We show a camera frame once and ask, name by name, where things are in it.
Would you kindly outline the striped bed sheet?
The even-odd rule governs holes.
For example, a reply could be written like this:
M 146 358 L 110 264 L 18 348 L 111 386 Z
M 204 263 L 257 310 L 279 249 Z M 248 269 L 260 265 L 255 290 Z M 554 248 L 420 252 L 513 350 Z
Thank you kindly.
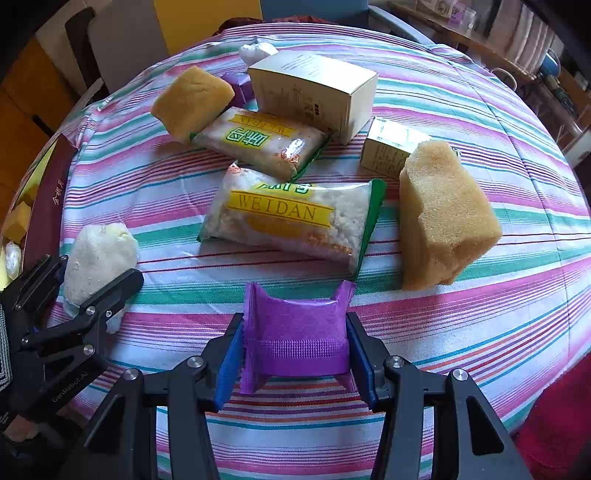
M 197 354 L 242 308 L 249 282 L 283 298 L 332 295 L 345 270 L 296 253 L 198 231 L 228 168 L 221 155 L 175 142 L 150 112 L 185 68 L 242 68 L 256 39 L 360 65 L 379 76 L 374 114 L 458 148 L 492 203 L 500 242 L 450 286 L 401 289 L 398 185 L 388 184 L 353 310 L 370 335 L 422 369 L 467 370 L 508 429 L 590 348 L 590 216 L 551 135 L 494 75 L 447 46 L 425 47 L 324 24 L 236 27 L 140 73 L 61 126 L 75 147 L 60 249 L 88 224 L 122 222 L 139 245 L 144 285 L 108 341 L 106 371 L 73 401 L 94 413 L 127 368 L 166 370 Z

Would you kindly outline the purple snack packet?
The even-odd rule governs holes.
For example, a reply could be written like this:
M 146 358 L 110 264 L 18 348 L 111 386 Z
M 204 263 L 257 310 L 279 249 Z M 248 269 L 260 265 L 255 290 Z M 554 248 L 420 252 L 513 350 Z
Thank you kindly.
M 228 72 L 221 76 L 221 79 L 231 86 L 233 96 L 229 105 L 232 107 L 243 108 L 254 99 L 254 92 L 252 89 L 252 81 L 249 74 L 245 72 Z
M 256 393 L 271 377 L 325 376 L 355 392 L 346 334 L 346 311 L 355 289 L 345 280 L 328 299 L 294 300 L 274 298 L 259 284 L 247 284 L 240 392 Z

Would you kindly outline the weidan cracker pack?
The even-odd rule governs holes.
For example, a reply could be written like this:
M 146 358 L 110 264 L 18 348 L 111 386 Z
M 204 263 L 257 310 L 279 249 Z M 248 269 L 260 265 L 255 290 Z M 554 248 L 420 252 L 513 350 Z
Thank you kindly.
M 345 265 L 359 274 L 387 185 L 281 182 L 232 163 L 197 239 L 276 248 Z
M 329 140 L 301 122 L 231 107 L 190 140 L 282 181 L 294 180 Z

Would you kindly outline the striped curtain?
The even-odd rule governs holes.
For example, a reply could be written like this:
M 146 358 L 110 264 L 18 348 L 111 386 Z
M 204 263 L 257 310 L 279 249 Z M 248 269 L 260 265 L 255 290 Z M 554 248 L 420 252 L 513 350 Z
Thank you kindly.
M 555 32 L 522 1 L 502 0 L 488 39 L 503 58 L 534 74 L 555 37 Z

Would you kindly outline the wooden wardrobe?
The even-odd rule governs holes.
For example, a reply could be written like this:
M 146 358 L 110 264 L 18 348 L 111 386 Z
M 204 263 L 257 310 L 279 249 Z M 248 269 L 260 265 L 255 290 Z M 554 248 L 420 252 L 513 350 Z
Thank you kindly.
M 1 78 L 1 215 L 22 177 L 78 100 L 37 38 Z

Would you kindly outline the small green white box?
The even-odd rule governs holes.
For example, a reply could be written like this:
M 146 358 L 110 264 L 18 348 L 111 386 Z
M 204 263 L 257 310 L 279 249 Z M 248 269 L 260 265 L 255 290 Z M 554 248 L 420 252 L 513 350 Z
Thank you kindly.
M 418 145 L 431 137 L 392 120 L 375 117 L 363 143 L 360 166 L 398 179 L 401 170 Z

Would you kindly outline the wooden side table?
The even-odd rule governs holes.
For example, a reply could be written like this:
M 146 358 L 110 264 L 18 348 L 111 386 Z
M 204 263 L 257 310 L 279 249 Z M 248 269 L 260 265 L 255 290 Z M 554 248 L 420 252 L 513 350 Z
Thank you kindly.
M 504 53 L 493 46 L 488 38 L 474 30 L 450 24 L 447 19 L 422 10 L 417 1 L 388 1 L 387 6 L 394 15 L 401 15 L 404 19 L 410 18 L 421 22 L 435 30 L 441 37 L 449 40 L 454 48 L 462 45 L 467 49 L 472 49 L 485 60 L 491 60 L 493 66 L 511 72 L 522 82 L 532 82 L 536 78 L 535 74 L 524 70 L 516 62 L 509 60 Z

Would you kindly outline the large yellow sponge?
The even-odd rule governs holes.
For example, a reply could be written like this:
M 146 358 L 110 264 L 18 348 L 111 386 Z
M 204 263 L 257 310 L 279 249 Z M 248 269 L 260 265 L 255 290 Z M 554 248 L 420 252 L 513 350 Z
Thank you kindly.
M 476 180 L 445 141 L 426 141 L 400 174 L 403 288 L 450 285 L 501 239 L 502 227 Z

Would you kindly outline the large white cardboard box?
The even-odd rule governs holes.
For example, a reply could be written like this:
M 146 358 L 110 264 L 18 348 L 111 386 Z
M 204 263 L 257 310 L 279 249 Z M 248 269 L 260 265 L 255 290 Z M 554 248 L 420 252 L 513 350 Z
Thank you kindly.
M 249 67 L 259 111 L 331 131 L 346 145 L 372 114 L 378 74 L 341 60 L 283 50 Z

